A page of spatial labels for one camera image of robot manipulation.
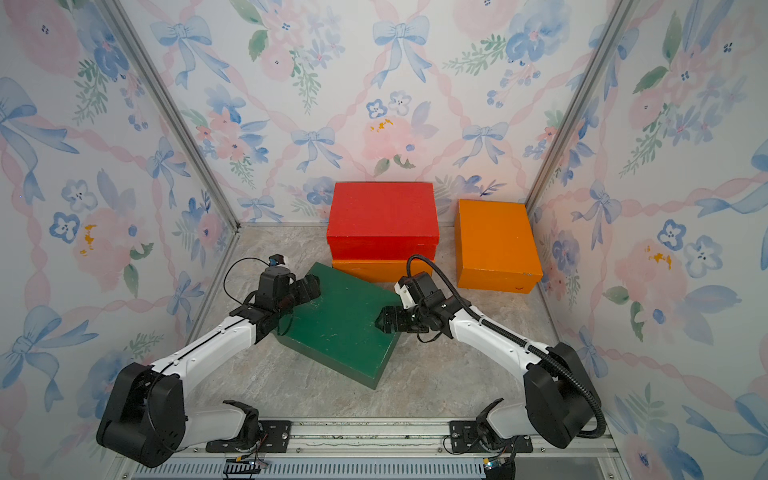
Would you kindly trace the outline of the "green shoebox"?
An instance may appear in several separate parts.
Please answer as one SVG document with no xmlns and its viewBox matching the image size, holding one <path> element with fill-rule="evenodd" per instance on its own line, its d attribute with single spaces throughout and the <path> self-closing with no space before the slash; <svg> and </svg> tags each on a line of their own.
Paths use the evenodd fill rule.
<svg viewBox="0 0 768 480">
<path fill-rule="evenodd" d="M 397 334 L 375 326 L 399 297 L 330 266 L 314 264 L 321 295 L 281 320 L 277 341 L 370 389 L 376 389 L 397 345 Z"/>
</svg>

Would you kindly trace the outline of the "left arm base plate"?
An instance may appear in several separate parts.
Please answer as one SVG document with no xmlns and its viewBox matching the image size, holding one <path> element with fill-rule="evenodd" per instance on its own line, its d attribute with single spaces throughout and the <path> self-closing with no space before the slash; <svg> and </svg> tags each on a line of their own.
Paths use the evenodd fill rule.
<svg viewBox="0 0 768 480">
<path fill-rule="evenodd" d="M 206 444 L 207 453 L 286 453 L 291 435 L 289 420 L 259 420 L 247 422 L 233 439 L 215 440 Z"/>
</svg>

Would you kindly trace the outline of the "left corner aluminium post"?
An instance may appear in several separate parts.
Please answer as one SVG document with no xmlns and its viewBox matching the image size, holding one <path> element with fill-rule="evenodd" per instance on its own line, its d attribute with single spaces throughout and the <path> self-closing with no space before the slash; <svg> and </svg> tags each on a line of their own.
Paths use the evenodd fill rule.
<svg viewBox="0 0 768 480">
<path fill-rule="evenodd" d="M 191 131 L 186 126 L 168 88 L 161 80 L 159 71 L 131 24 L 125 9 L 119 1 L 112 0 L 96 1 L 96 6 L 104 15 L 121 44 L 127 49 L 130 59 L 135 62 L 139 73 L 144 77 L 152 98 L 161 111 L 162 118 L 187 154 L 187 158 L 200 177 L 203 186 L 211 195 L 213 204 L 222 213 L 225 223 L 234 232 L 237 232 L 240 222 L 235 217 L 234 210 L 214 178 L 213 171 L 200 154 Z"/>
</svg>

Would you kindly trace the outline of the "red shoebox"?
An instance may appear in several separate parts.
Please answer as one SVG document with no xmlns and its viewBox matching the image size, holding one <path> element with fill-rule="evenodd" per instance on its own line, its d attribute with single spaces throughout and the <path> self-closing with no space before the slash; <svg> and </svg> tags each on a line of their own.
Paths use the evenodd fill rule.
<svg viewBox="0 0 768 480">
<path fill-rule="evenodd" d="M 336 184 L 326 239 L 335 260 L 434 258 L 440 231 L 433 185 Z"/>
</svg>

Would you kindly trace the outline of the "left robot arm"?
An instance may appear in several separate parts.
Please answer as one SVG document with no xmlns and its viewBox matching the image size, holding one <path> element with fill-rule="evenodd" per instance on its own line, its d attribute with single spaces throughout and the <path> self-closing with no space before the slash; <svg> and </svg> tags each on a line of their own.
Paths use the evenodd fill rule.
<svg viewBox="0 0 768 480">
<path fill-rule="evenodd" d="M 189 447 L 223 442 L 251 453 L 265 434 L 257 408 L 227 400 L 190 409 L 200 383 L 239 352 L 276 330 L 300 305 L 321 295 L 313 274 L 297 277 L 282 264 L 267 267 L 252 291 L 208 333 L 151 365 L 133 362 L 117 375 L 96 432 L 99 446 L 154 468 Z"/>
</svg>

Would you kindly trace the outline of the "orange shoebox in middle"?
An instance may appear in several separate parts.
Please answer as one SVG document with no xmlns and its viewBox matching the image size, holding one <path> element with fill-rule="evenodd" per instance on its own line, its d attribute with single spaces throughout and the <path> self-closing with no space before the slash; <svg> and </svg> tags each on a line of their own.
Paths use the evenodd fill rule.
<svg viewBox="0 0 768 480">
<path fill-rule="evenodd" d="M 371 283 L 395 283 L 407 275 L 406 260 L 333 260 L 332 267 Z"/>
</svg>

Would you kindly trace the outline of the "orange shoebox at right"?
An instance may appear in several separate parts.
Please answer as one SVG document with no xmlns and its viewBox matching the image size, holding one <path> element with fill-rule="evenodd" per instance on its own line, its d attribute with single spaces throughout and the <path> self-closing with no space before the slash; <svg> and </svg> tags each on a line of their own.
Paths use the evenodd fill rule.
<svg viewBox="0 0 768 480">
<path fill-rule="evenodd" d="M 528 294 L 542 279 L 525 206 L 462 199 L 455 219 L 457 285 Z"/>
</svg>

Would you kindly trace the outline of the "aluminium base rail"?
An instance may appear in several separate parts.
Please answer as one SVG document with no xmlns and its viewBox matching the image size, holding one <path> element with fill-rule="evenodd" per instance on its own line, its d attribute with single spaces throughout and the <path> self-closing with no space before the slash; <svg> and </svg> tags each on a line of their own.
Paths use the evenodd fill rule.
<svg viewBox="0 0 768 480">
<path fill-rule="evenodd" d="M 280 451 L 243 460 L 196 445 L 148 468 L 117 457 L 108 479 L 626 479 L 610 435 L 575 439 L 558 449 L 540 436 L 516 440 L 503 453 L 455 441 L 469 437 L 441 418 L 297 418 Z"/>
</svg>

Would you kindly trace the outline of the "orange shoebox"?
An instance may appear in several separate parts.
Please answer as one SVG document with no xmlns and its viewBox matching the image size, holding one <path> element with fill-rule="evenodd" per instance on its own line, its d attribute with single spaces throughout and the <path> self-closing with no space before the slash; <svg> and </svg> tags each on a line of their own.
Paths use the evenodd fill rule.
<svg viewBox="0 0 768 480">
<path fill-rule="evenodd" d="M 406 260 L 333 260 L 332 267 L 371 283 L 395 283 L 407 275 Z"/>
<path fill-rule="evenodd" d="M 528 294 L 542 279 L 525 206 L 462 199 L 455 219 L 457 285 Z"/>
</svg>

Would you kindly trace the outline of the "corner aluminium post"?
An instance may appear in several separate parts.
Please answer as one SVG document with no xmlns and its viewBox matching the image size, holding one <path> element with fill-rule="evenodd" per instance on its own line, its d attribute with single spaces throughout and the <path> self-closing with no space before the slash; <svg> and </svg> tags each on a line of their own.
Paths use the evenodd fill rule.
<svg viewBox="0 0 768 480">
<path fill-rule="evenodd" d="M 574 97 L 565 110 L 561 129 L 552 146 L 548 149 L 542 168 L 528 195 L 525 207 L 530 218 L 533 217 L 536 205 L 546 190 L 550 176 L 557 168 L 560 155 L 565 150 L 571 135 L 577 130 L 581 116 L 592 99 L 596 84 L 607 69 L 609 57 L 615 52 L 636 5 L 637 2 L 633 0 L 620 0 L 614 4 L 614 9 L 608 17 L 597 47 L 593 50 L 592 57 L 587 63 L 583 79 L 574 91 Z"/>
<path fill-rule="evenodd" d="M 112 0 L 96 1 L 96 6 L 104 15 L 121 44 L 127 49 L 130 59 L 135 62 L 139 73 L 144 77 L 152 98 L 161 111 L 162 118 L 187 154 L 187 158 L 200 177 L 203 186 L 211 195 L 213 204 L 222 213 L 225 223 L 234 232 L 237 232 L 240 222 L 235 217 L 234 210 L 214 178 L 213 171 L 200 154 L 191 131 L 186 126 L 168 88 L 161 80 L 159 71 L 131 24 L 125 9 L 119 1 Z"/>
</svg>

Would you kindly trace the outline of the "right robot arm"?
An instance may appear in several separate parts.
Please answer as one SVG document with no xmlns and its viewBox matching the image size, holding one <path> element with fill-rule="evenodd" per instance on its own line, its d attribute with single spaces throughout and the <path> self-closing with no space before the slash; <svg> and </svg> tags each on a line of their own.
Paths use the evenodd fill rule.
<svg viewBox="0 0 768 480">
<path fill-rule="evenodd" d="M 486 449 L 499 451 L 513 438 L 533 434 L 564 449 L 575 438 L 596 439 L 606 433 L 602 402 L 568 344 L 532 341 L 492 320 L 455 287 L 445 295 L 425 273 L 402 277 L 394 290 L 401 305 L 384 307 L 376 328 L 416 335 L 434 331 L 473 347 L 522 385 L 522 404 L 497 399 L 476 417 L 476 435 Z"/>
</svg>

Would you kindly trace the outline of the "right corner aluminium post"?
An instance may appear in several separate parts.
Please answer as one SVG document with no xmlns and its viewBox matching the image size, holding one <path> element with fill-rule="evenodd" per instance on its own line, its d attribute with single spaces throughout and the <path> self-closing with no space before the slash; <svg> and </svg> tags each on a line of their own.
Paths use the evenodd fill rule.
<svg viewBox="0 0 768 480">
<path fill-rule="evenodd" d="M 583 79 L 574 91 L 574 97 L 565 110 L 561 129 L 552 146 L 548 149 L 542 168 L 528 195 L 525 207 L 530 218 L 533 217 L 536 205 L 546 190 L 550 176 L 557 168 L 560 155 L 565 150 L 571 135 L 577 130 L 581 116 L 592 99 L 596 84 L 607 69 L 609 57 L 615 52 L 636 5 L 637 2 L 633 0 L 620 0 L 614 4 L 614 9 L 608 17 L 597 47 L 593 50 L 592 57 L 587 63 Z"/>
</svg>

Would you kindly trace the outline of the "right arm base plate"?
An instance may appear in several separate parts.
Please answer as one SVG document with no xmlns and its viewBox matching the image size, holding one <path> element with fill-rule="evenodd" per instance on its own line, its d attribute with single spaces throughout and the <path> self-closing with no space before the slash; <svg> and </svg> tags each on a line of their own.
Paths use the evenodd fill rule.
<svg viewBox="0 0 768 480">
<path fill-rule="evenodd" d="M 503 454 L 528 454 L 533 452 L 531 438 L 516 435 L 502 439 L 485 423 L 475 420 L 453 420 L 448 423 L 449 433 L 444 438 L 450 446 L 443 449 L 451 454 L 483 453 L 491 456 Z"/>
</svg>

